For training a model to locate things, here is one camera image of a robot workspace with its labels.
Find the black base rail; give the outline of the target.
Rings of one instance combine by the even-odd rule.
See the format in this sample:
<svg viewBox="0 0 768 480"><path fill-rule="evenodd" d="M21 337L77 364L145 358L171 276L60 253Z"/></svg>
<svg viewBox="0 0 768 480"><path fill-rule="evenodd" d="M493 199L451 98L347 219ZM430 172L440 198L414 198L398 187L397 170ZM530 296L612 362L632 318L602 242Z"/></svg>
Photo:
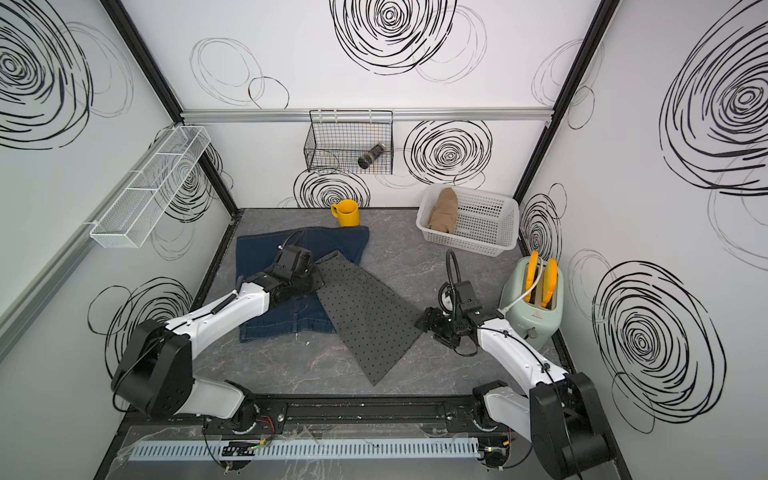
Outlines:
<svg viewBox="0 0 768 480"><path fill-rule="evenodd" d="M149 417L134 409L125 416L132 425L192 425L201 423L207 434L225 437L259 438L285 435L300 426L366 426L406 424L449 433L486 432L498 435L507 430L523 432L524 424L507 419L501 399L520 399L533 433L563 435L604 435L610 426L594 393L578 392L573 386L536 387L520 395L511 387L492 382L468 395L450 396L292 396L257 395L246 401L245 412L233 419L210 414L175 414Z"/></svg>

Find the dark cylindrical bottle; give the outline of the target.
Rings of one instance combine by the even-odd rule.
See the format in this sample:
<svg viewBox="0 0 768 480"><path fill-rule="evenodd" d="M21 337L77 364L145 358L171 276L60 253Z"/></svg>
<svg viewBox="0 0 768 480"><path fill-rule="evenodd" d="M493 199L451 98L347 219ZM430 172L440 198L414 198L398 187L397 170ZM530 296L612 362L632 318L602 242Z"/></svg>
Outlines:
<svg viewBox="0 0 768 480"><path fill-rule="evenodd" d="M372 166L379 162L379 158L386 152L386 146L383 143L376 143L368 150L362 152L358 159L357 165L362 170L368 170Z"/></svg>

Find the yellow toast slice right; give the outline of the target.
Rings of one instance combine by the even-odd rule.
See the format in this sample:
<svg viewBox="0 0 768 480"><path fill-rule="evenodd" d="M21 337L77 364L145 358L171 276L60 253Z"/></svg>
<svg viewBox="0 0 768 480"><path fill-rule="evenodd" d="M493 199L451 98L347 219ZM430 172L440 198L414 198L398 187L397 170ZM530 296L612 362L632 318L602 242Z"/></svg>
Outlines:
<svg viewBox="0 0 768 480"><path fill-rule="evenodd" d="M542 285L542 296L540 305L542 308L548 308L552 302L555 290L558 283L558 265L555 258L548 260L546 269L544 270Z"/></svg>

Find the yellow mug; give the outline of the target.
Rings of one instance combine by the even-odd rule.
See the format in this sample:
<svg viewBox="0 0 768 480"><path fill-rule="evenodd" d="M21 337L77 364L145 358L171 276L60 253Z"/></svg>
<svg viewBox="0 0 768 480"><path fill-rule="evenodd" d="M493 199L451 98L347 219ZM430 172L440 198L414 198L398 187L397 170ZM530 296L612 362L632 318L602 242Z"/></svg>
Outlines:
<svg viewBox="0 0 768 480"><path fill-rule="evenodd" d="M359 205L354 200L345 199L339 203L332 204L331 213L343 228L360 225Z"/></svg>

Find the grey polka dot skirt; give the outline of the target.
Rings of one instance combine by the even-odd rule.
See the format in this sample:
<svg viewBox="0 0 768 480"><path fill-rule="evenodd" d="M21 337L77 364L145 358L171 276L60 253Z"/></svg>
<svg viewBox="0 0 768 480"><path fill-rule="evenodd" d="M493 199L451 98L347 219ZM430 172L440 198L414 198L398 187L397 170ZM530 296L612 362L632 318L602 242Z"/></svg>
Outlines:
<svg viewBox="0 0 768 480"><path fill-rule="evenodd" d="M377 385L421 336L421 311L340 252L317 263L318 298L335 331L372 385Z"/></svg>

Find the yellow toast slice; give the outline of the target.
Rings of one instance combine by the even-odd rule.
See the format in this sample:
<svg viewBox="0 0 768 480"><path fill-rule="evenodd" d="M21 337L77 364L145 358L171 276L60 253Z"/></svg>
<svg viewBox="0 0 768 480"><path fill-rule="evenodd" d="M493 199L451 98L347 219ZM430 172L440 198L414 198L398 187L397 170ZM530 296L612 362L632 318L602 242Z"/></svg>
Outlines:
<svg viewBox="0 0 768 480"><path fill-rule="evenodd" d="M546 269L544 270L542 285L542 296L540 305L542 308L548 308L552 302L555 290L558 283L558 265L555 258L548 260Z"/></svg>
<svg viewBox="0 0 768 480"><path fill-rule="evenodd" d="M524 285L525 297L529 297L533 292L533 290L535 289L538 282L538 271L539 271L539 253L537 251L533 251L529 257L529 263L526 270L525 285Z"/></svg>

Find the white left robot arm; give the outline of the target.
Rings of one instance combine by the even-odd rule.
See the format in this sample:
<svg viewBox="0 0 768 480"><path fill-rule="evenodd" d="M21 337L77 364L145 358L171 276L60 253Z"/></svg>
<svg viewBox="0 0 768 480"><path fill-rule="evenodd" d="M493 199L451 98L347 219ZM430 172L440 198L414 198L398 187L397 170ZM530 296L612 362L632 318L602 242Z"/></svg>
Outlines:
<svg viewBox="0 0 768 480"><path fill-rule="evenodd" d="M151 419L194 415L251 429L259 417L252 394L231 382L195 377L193 361L240 325L322 286L310 250L279 248L265 271L239 280L220 299L180 317L140 323L113 374L113 394Z"/></svg>

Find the yellow toast slice left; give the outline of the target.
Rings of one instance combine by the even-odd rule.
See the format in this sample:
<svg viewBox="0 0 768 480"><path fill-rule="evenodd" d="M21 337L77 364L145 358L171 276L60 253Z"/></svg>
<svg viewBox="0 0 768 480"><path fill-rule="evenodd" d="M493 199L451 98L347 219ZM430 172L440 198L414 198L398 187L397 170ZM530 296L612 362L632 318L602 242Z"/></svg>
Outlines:
<svg viewBox="0 0 768 480"><path fill-rule="evenodd" d="M529 297L533 292L533 290L535 289L538 282L538 271L539 271L539 253L537 251L533 251L529 257L529 263L526 270L525 285L524 285L525 297Z"/></svg>

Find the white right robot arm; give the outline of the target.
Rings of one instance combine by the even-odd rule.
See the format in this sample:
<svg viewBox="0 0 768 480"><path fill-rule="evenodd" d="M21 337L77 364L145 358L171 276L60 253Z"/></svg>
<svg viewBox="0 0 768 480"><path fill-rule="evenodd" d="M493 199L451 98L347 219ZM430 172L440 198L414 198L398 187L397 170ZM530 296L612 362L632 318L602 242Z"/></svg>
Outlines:
<svg viewBox="0 0 768 480"><path fill-rule="evenodd" d="M490 354L526 392L504 383L474 391L477 423L502 424L529 441L553 479L566 479L616 459L618 447L596 387L584 373L551 363L514 331L499 310L485 308L468 281L444 283L437 307L415 326L457 351L465 338Z"/></svg>

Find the mint green toaster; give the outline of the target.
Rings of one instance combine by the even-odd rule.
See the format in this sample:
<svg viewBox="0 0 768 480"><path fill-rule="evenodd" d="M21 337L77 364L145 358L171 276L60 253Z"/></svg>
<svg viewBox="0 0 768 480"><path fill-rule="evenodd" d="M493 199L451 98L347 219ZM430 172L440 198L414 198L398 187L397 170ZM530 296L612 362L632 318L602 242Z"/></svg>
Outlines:
<svg viewBox="0 0 768 480"><path fill-rule="evenodd" d="M541 280L548 260L539 255L538 282L529 297L525 297L525 276L529 257L518 261L502 290L499 309L513 329L536 350L541 350L559 330L563 316L565 277L558 265L558 283L548 308L540 305Z"/></svg>

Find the white plastic basket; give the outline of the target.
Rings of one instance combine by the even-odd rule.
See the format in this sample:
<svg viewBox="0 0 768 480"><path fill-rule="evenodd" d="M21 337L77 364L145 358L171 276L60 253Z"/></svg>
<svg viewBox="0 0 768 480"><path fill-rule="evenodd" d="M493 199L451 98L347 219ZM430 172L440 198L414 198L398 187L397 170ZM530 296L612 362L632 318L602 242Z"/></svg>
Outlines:
<svg viewBox="0 0 768 480"><path fill-rule="evenodd" d="M428 226L440 193L448 188L454 191L458 200L453 233L438 232ZM416 219L416 226L427 242L489 257L497 257L516 247L519 223L519 205L511 197L438 184L425 190Z"/></svg>

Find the tan brown skirt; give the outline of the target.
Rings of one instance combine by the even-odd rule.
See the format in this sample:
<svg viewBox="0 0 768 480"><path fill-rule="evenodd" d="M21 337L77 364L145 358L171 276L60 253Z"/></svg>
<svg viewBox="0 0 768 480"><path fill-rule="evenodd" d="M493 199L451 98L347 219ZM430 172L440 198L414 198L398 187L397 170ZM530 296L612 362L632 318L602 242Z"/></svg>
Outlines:
<svg viewBox="0 0 768 480"><path fill-rule="evenodd" d="M457 222L458 196L452 188L445 188L439 193L427 227L436 232L454 234Z"/></svg>

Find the dark blue skirt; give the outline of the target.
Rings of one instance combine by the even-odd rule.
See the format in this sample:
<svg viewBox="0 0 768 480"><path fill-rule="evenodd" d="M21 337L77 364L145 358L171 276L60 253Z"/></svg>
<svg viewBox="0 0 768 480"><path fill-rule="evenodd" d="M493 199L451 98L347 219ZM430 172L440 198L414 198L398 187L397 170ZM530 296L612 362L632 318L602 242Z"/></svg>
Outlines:
<svg viewBox="0 0 768 480"><path fill-rule="evenodd" d="M320 285L315 267L328 254L340 253L354 264L361 261L370 237L365 226L306 227L269 234L247 235L236 242L236 277L265 280L269 310L239 327L242 343L301 331L333 333L334 326L312 290Z"/></svg>

